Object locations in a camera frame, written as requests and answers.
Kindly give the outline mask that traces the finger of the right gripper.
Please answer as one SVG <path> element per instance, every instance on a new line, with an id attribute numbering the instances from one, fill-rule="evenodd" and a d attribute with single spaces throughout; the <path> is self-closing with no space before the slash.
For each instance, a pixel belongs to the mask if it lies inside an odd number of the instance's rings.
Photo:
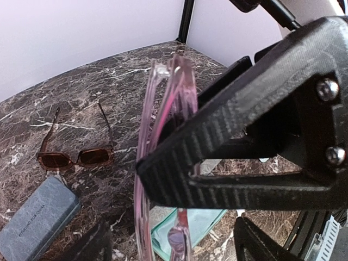
<path id="1" fill-rule="evenodd" d="M 191 168 L 243 128 L 294 97 L 306 158 L 277 176 L 192 177 Z M 322 17 L 290 33 L 178 131 L 174 164 L 184 208 L 347 207 L 347 17 Z"/>

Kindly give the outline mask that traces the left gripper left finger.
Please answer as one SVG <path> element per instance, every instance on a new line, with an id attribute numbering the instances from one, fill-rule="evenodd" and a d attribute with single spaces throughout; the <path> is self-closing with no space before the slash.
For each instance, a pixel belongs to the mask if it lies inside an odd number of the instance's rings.
<path id="1" fill-rule="evenodd" d="M 110 224 L 99 219 L 76 243 L 51 260 L 112 260 Z"/>

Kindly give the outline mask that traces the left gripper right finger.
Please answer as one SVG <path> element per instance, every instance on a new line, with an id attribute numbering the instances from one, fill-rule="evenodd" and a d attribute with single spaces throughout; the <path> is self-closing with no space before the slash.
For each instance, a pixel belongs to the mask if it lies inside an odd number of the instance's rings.
<path id="1" fill-rule="evenodd" d="M 245 251 L 249 251 L 254 260 L 301 260 L 297 254 L 292 254 L 293 239 L 301 229 L 306 216 L 299 216 L 283 246 L 261 230 L 249 218 L 238 217 L 234 225 L 234 239 L 237 260 L 246 260 Z"/>

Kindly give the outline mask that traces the pink transparent sunglasses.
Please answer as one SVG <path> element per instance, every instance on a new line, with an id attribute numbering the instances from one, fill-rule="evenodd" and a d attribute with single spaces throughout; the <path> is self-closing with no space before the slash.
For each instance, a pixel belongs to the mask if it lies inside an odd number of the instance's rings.
<path id="1" fill-rule="evenodd" d="M 177 145 L 164 132 L 173 134 L 198 111 L 197 90 L 190 59 L 174 54 L 166 64 L 153 61 L 142 108 L 136 176 L 134 218 L 140 260 L 154 260 L 150 228 L 150 201 L 176 207 L 166 239 L 170 260 L 191 260 L 192 243 L 188 210 L 181 201 L 174 164 Z"/>

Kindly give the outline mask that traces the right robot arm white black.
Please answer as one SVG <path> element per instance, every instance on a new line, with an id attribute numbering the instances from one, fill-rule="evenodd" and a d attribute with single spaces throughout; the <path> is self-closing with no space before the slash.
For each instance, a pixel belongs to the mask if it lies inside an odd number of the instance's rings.
<path id="1" fill-rule="evenodd" d="M 300 25 L 280 1 L 262 6 L 290 33 L 243 58 L 198 98 L 196 115 L 140 160 L 137 175 L 160 206 L 310 210 L 347 207 L 347 17 Z M 198 176 L 204 159 L 281 155 L 301 170 L 278 175 Z"/>

